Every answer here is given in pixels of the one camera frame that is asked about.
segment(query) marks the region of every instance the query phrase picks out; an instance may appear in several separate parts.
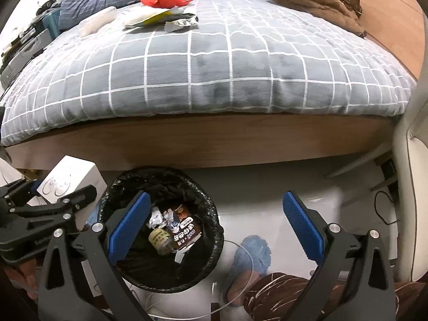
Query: fuzzy slipper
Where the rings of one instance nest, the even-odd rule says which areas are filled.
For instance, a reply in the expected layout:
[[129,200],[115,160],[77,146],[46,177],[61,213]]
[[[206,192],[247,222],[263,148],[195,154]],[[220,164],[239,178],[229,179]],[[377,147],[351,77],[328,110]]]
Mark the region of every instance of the fuzzy slipper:
[[[258,272],[260,277],[266,276],[270,267],[270,248],[265,239],[258,235],[246,237],[241,245],[247,249],[251,255],[254,268],[253,271]],[[235,259],[232,263],[232,268],[221,288],[223,300],[227,303],[226,295],[233,283],[233,280],[241,273],[251,270],[251,259],[248,254],[239,247],[235,252]]]

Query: brown pajama pants with white lines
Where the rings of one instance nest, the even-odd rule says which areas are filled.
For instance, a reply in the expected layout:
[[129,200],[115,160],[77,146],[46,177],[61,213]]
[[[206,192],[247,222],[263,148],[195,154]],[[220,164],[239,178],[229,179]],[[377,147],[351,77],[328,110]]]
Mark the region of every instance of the brown pajama pants with white lines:
[[[256,282],[245,294],[244,308],[254,321],[279,321],[299,297],[309,280],[284,273],[273,273]],[[395,283],[398,320],[415,302],[425,284]],[[329,314],[339,303],[344,283],[333,288],[323,312]]]

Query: silver bolt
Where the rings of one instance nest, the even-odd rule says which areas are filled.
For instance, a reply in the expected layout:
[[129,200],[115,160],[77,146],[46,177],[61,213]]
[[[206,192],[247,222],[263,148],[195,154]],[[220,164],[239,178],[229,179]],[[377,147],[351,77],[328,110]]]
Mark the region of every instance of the silver bolt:
[[333,232],[333,233],[339,233],[340,232],[340,226],[336,223],[332,223],[328,226],[328,228]]
[[53,236],[56,238],[59,238],[61,235],[63,235],[63,230],[61,228],[58,228],[53,232]]
[[100,223],[100,222],[97,222],[97,223],[95,223],[95,224],[92,226],[92,230],[93,230],[95,233],[98,233],[99,231],[102,231],[102,230],[103,230],[103,228],[104,228],[104,225],[103,225],[102,223]]
[[376,231],[376,230],[374,230],[374,229],[372,229],[372,230],[370,231],[370,236],[371,236],[372,238],[377,239],[377,238],[379,237],[379,232],[378,232],[378,231]]

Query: black bag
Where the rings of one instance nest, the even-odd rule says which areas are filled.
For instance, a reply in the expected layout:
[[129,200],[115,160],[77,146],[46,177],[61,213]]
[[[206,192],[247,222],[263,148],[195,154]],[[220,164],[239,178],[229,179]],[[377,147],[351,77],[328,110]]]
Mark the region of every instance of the black bag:
[[224,230],[217,209],[204,190],[182,171],[149,166],[124,172],[107,188],[99,202],[98,220],[105,223],[140,190],[147,192],[152,206],[158,206],[161,211],[185,205],[201,225],[202,238],[179,265],[174,261],[174,254],[160,256],[156,252],[148,241],[151,229],[144,223],[126,258],[117,262],[117,268],[127,281],[144,290],[185,291],[208,276],[222,252]]

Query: beige chair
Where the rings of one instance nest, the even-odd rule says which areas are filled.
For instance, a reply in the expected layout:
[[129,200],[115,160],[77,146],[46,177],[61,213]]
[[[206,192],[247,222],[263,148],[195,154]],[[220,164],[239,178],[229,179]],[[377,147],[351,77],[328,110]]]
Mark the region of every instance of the beige chair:
[[398,281],[416,281],[428,271],[428,20],[425,58],[416,90],[397,125],[392,151],[399,180]]

